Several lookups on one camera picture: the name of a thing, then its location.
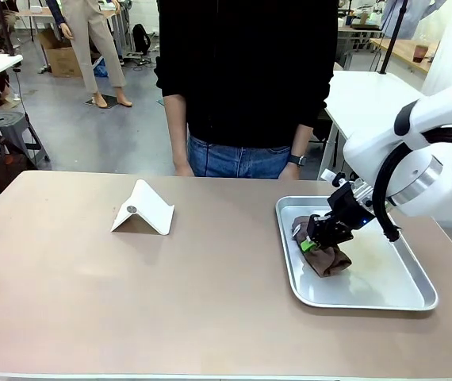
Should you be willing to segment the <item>person's right hand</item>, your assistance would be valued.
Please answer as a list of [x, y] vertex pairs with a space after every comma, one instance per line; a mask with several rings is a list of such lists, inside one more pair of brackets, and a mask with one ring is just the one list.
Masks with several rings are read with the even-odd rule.
[[174, 158], [174, 173], [177, 176], [194, 177], [193, 169], [186, 157]]

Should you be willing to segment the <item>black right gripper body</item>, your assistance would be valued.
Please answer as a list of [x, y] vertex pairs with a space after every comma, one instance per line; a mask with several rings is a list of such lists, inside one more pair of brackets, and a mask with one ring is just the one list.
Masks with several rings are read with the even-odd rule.
[[328, 205], [331, 222], [341, 223], [350, 230], [359, 230], [374, 219], [374, 215], [357, 201], [349, 183], [328, 197]]

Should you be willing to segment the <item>person's left hand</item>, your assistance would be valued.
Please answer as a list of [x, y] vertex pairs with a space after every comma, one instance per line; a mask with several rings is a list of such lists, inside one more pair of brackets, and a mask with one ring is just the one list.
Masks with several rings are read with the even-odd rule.
[[301, 168], [294, 163], [287, 163], [278, 178], [280, 180], [298, 180], [300, 178]]

